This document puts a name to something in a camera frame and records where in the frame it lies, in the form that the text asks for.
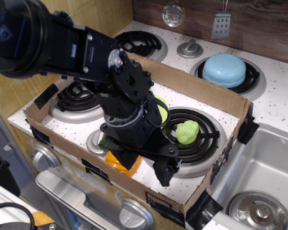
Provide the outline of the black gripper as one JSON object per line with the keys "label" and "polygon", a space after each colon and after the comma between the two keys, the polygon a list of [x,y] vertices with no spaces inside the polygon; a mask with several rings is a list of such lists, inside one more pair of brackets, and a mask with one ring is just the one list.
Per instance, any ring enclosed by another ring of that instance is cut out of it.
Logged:
{"label": "black gripper", "polygon": [[161,131],[160,112],[133,112],[129,117],[104,115],[100,129],[107,135],[108,147],[126,169],[131,169],[138,156],[155,161],[153,169],[162,187],[180,169],[178,149]]}

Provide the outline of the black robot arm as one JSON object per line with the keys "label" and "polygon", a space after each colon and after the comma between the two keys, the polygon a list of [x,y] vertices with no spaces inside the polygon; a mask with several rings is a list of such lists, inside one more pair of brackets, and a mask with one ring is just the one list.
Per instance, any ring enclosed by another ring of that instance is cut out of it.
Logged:
{"label": "black robot arm", "polygon": [[0,74],[48,73],[83,82],[104,111],[100,129],[116,159],[127,169],[138,156],[152,160],[159,182],[169,186],[181,161],[161,132],[165,104],[150,90],[151,74],[115,39],[74,24],[63,12],[51,14],[38,0],[0,0]]}

